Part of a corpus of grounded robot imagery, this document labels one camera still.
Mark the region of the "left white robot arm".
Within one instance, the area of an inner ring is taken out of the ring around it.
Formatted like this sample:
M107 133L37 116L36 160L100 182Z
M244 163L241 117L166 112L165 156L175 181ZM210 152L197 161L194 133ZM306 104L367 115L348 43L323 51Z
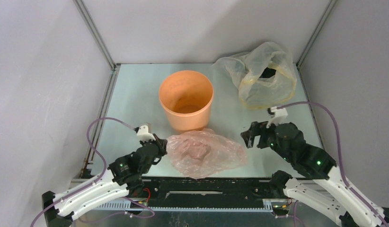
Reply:
M141 176L167 154L166 147L166 139L141 142L135 152L109 164L102 176L94 176L64 193L45 192L42 202L47 226L69 227L99 205L120 197L140 197L144 189Z

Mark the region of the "pink plastic trash bag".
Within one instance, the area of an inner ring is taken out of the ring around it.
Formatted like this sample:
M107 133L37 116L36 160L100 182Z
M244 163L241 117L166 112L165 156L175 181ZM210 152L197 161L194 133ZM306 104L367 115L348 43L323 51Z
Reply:
M248 163L241 144L207 128L168 137L167 153L172 166L183 176L193 179L206 178Z

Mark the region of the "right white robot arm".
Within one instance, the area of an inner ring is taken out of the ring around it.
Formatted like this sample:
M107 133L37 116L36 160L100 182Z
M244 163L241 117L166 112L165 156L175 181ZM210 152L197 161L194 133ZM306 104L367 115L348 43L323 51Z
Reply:
M330 197L315 191L289 173L278 170L269 181L269 192L276 198L296 199L322 213L341 227L381 227L389 224L389 208L380 207L363 196L341 171L336 161L323 149L308 144L293 123L279 125L252 122L241 138L252 148L271 148L300 175L324 188Z

